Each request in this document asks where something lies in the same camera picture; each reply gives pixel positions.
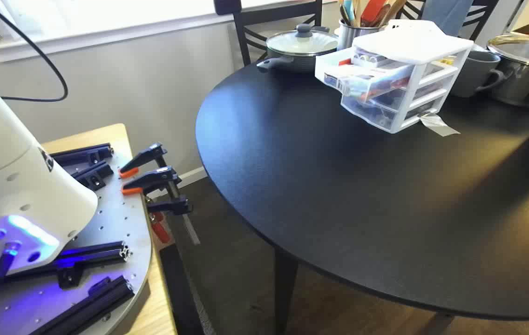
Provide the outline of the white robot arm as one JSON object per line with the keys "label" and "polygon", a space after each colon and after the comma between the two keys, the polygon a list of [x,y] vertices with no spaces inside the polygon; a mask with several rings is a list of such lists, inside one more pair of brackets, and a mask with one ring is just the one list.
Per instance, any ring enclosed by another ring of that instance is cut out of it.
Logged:
{"label": "white robot arm", "polygon": [[0,97],[0,255],[10,275],[53,262],[96,216],[97,193],[71,177]]}

